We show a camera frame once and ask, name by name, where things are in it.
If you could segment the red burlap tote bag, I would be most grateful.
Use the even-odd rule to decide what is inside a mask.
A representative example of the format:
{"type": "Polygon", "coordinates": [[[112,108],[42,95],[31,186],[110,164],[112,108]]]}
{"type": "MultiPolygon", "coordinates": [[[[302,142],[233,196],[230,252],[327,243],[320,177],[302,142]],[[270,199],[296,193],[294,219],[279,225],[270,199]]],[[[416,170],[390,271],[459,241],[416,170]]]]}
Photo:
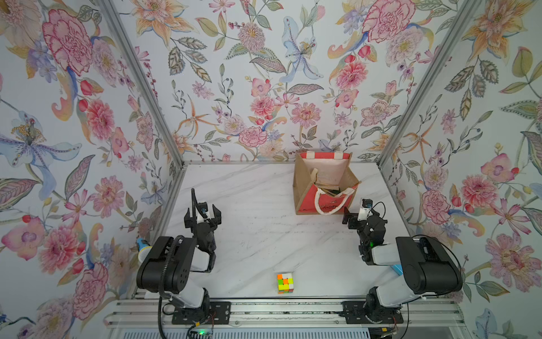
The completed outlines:
{"type": "Polygon", "coordinates": [[[329,216],[351,206],[360,181],[350,169],[351,154],[306,151],[296,155],[294,164],[294,210],[297,215],[329,216]],[[329,196],[316,182],[338,185],[342,192],[329,196]]]}

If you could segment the green folding fan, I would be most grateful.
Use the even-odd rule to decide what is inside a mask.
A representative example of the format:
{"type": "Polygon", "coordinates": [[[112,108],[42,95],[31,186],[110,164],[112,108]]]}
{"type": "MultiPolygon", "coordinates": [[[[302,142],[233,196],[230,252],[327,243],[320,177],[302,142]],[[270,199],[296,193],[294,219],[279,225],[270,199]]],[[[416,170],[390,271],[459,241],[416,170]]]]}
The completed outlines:
{"type": "Polygon", "coordinates": [[[323,191],[325,194],[329,196],[337,196],[342,192],[340,186],[338,185],[331,185],[331,184],[316,182],[316,186],[317,188],[319,188],[321,191],[323,191]]]}

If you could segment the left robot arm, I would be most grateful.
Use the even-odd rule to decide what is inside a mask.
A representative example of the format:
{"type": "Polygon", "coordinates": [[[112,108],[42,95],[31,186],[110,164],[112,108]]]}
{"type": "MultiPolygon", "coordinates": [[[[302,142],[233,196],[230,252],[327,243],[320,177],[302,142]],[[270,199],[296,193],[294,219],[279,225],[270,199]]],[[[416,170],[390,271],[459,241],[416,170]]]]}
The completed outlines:
{"type": "Polygon", "coordinates": [[[215,231],[222,223],[222,212],[206,203],[197,203],[185,215],[191,237],[159,237],[154,244],[137,240],[140,268],[136,285],[176,308],[200,309],[208,298],[205,288],[193,282],[191,273],[209,273],[216,261],[215,231]]]}

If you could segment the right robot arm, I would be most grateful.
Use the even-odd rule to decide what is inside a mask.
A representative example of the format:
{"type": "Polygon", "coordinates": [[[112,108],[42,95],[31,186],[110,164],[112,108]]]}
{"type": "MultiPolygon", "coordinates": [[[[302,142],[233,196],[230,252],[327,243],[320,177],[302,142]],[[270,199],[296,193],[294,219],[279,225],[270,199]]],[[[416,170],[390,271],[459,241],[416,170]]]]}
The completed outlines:
{"type": "Polygon", "coordinates": [[[356,230],[365,264],[402,269],[402,275],[370,289],[364,305],[367,311],[397,309],[427,294],[447,295],[462,289],[460,267],[435,237],[396,237],[394,243],[386,244],[387,220],[373,211],[345,210],[342,223],[356,230]]]}

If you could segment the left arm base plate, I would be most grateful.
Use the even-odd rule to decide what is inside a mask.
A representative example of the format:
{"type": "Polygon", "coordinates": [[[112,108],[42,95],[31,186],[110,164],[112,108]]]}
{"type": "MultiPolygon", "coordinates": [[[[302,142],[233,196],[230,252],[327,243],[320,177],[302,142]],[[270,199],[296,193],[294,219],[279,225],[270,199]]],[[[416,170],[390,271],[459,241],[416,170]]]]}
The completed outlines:
{"type": "Polygon", "coordinates": [[[228,325],[231,316],[231,302],[204,302],[197,309],[175,309],[172,316],[173,325],[194,325],[209,323],[211,325],[228,325]]]}

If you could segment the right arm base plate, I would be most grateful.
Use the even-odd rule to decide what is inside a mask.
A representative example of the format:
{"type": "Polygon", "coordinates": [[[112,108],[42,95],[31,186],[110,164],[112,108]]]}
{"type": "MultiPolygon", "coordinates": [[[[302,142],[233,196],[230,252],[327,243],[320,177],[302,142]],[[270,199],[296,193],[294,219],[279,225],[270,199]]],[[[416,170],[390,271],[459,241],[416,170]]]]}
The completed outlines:
{"type": "Polygon", "coordinates": [[[366,306],[366,302],[345,301],[342,303],[342,311],[339,316],[344,317],[347,324],[373,324],[373,325],[398,325],[403,324],[404,319],[399,308],[386,308],[377,304],[366,306]]]}

